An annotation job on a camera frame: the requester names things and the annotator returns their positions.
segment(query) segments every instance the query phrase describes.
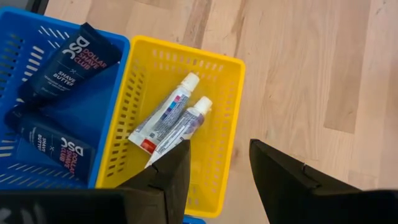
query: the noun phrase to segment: white cap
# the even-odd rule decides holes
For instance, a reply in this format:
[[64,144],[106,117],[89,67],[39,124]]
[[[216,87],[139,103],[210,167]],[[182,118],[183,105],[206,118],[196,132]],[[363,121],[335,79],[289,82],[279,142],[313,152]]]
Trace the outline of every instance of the white cap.
[[195,103],[195,106],[193,106],[196,110],[199,111],[199,113],[206,115],[207,112],[210,110],[211,105],[213,102],[205,96],[201,97],[197,103]]
[[187,77],[182,80],[181,85],[183,85],[187,90],[193,91],[199,82],[199,77],[193,72],[190,72]]

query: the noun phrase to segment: wooden floor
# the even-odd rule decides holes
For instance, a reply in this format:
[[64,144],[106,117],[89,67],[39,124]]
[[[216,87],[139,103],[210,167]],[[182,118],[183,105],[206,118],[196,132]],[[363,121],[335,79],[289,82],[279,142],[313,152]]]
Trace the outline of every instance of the wooden floor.
[[222,214],[266,223],[250,138],[362,189],[398,188],[398,1],[50,0],[46,15],[241,58]]

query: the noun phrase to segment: dsc logo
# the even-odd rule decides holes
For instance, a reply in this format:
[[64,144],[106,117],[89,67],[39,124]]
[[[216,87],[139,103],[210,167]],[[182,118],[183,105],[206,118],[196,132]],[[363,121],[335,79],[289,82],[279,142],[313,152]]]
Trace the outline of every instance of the dsc logo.
[[76,54],[80,53],[83,50],[83,47],[87,47],[90,43],[82,36],[79,36],[76,40],[76,43],[71,43],[69,45],[69,49],[65,49],[62,53],[70,53],[70,59],[74,59]]
[[63,141],[63,144],[61,147],[64,147],[65,149],[69,149],[72,152],[76,152],[78,155],[83,156],[83,148],[80,146],[75,146],[75,143],[73,142],[68,142],[64,137],[61,138]]

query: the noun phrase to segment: shave butter tube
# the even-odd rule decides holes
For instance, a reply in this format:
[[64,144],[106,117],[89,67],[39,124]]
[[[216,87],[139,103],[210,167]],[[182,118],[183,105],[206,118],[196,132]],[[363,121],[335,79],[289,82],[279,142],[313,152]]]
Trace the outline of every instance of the shave butter tube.
[[120,50],[85,23],[18,90],[30,105],[44,105],[121,59]]
[[24,105],[10,110],[4,122],[37,150],[87,182],[95,149],[77,139],[66,129]]

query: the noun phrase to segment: white tube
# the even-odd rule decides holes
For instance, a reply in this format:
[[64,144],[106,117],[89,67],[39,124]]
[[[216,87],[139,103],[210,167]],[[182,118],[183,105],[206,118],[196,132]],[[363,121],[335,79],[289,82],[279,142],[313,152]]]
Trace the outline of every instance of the white tube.
[[195,106],[188,108],[168,135],[156,147],[145,168],[152,165],[183,140],[190,139],[197,128],[205,121],[205,115],[212,104],[209,98],[203,96]]
[[178,120],[199,77],[189,73],[187,77],[129,136],[129,140],[152,154],[156,146]]

